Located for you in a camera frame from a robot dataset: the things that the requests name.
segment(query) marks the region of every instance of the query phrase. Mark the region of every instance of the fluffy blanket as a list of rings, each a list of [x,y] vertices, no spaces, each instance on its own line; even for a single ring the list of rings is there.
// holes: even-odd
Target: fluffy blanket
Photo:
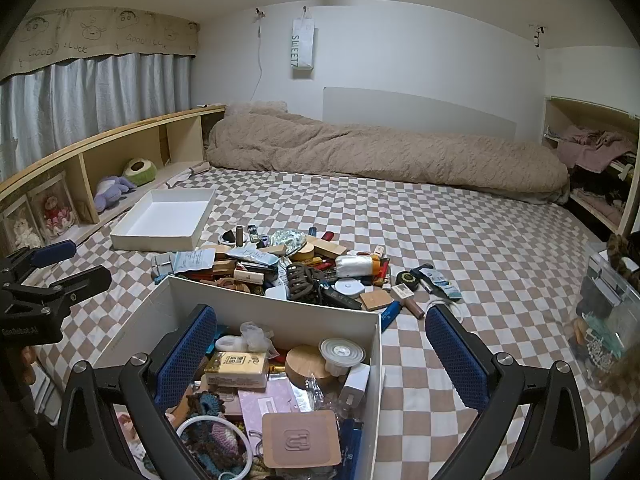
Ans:
[[[530,142],[335,126],[275,110],[216,123],[207,160],[236,170],[353,174],[510,193],[558,192],[568,182],[551,150]]]

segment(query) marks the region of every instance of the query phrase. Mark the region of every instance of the curtain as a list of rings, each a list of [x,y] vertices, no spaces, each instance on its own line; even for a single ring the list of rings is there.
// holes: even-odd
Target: curtain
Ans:
[[[76,59],[0,84],[0,180],[78,140],[190,108],[191,57]]]

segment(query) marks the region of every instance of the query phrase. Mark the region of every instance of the wooden shelf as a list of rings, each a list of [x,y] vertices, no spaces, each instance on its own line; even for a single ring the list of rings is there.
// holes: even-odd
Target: wooden shelf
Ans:
[[[571,197],[571,200],[573,200],[575,203],[577,203],[581,207],[585,208],[589,213],[591,213],[593,216],[595,216],[607,229],[609,229],[609,231],[611,231],[612,233],[617,233],[618,232],[618,226],[617,225],[615,225],[611,220],[609,220],[606,216],[604,216],[600,211],[598,211],[596,208],[594,208],[594,206],[592,206],[591,204],[585,202],[583,199],[581,199],[579,196],[577,196],[575,191],[572,191],[569,194],[569,197]]]
[[[65,171],[69,193],[79,214],[80,225],[73,226],[56,241],[73,240],[81,244],[105,224],[131,208],[147,191],[204,160],[202,116],[222,118],[224,106],[185,110],[150,118],[94,135],[44,157],[0,183],[0,211],[30,189]],[[98,214],[94,194],[105,176],[120,175],[134,158],[151,160],[158,168],[156,178],[124,195],[113,208]],[[0,237],[0,251],[8,254],[9,242]]]
[[[549,130],[562,132],[572,124],[593,130],[621,132],[633,143],[638,144],[640,152],[640,118],[635,114],[598,103],[587,103],[567,97],[545,97],[545,121],[541,132],[543,145],[553,148],[551,143],[559,140],[556,136],[550,135]],[[628,236],[634,229],[634,220],[636,224],[640,224],[640,218],[636,218],[640,203],[640,166],[638,164],[640,162],[636,159],[634,167],[626,176],[626,181],[630,183],[629,194],[620,225],[615,225],[574,193],[571,193],[571,199],[591,213],[610,231],[622,236]],[[624,170],[624,165],[614,160],[609,165],[609,168],[620,174]]]
[[[80,224],[79,226],[73,226],[69,231],[64,233],[60,240],[73,240],[76,245],[79,245],[86,241],[92,234],[102,229],[105,225],[107,225],[111,220],[117,218],[119,215],[124,213],[127,209],[132,208],[135,203],[140,200],[143,196],[146,195],[152,189],[156,187],[162,186],[167,180],[171,177],[176,176],[179,173],[182,173],[184,170],[188,170],[191,166],[199,163],[199,160],[194,160],[191,162],[175,162],[169,163],[164,168],[158,170],[158,174],[156,174],[156,178],[145,184],[144,186],[140,186],[134,191],[123,195],[118,204],[109,209],[105,209],[102,213],[98,215],[98,223],[95,224]]]
[[[191,118],[199,117],[201,115],[214,114],[224,111],[225,107],[223,105],[213,105],[204,108],[196,108],[194,110],[185,110],[183,112],[176,112],[175,114],[167,114],[159,117],[145,119],[144,121],[138,121],[137,123],[126,124],[126,126],[114,128],[113,130],[108,130],[101,134],[91,136],[85,140],[80,140],[79,142],[76,142],[71,146],[67,146],[62,150],[57,150],[55,153],[51,153],[51,155],[47,155],[38,162],[31,164],[28,168],[25,168],[20,173],[17,173],[9,177],[4,182],[1,182],[0,200],[4,200],[13,191],[17,190],[24,184],[27,184],[34,177],[44,173],[47,170],[50,170],[54,166],[61,164],[65,160],[68,160],[73,156],[78,155],[79,153],[87,152],[92,148],[96,148],[102,144],[105,144],[106,142],[111,142],[112,140],[135,134],[142,130],[148,130],[155,126],[175,123],[176,121],[188,120]]]

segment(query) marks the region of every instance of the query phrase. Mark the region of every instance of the white charger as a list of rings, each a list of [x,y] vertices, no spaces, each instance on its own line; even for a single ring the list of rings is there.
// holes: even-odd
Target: white charger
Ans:
[[[345,408],[353,410],[364,397],[367,381],[369,381],[369,370],[369,365],[364,363],[351,367],[338,398],[338,402]]]

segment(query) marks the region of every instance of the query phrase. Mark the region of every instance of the pink card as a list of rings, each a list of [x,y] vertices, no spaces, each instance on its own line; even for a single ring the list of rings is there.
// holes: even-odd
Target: pink card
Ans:
[[[296,396],[291,388],[291,383],[286,377],[269,378],[267,387],[263,390],[240,390],[240,406],[244,426],[249,434],[249,442],[252,451],[262,440],[262,416],[265,413],[298,413],[300,409],[296,402]],[[257,431],[260,436],[249,432]]]

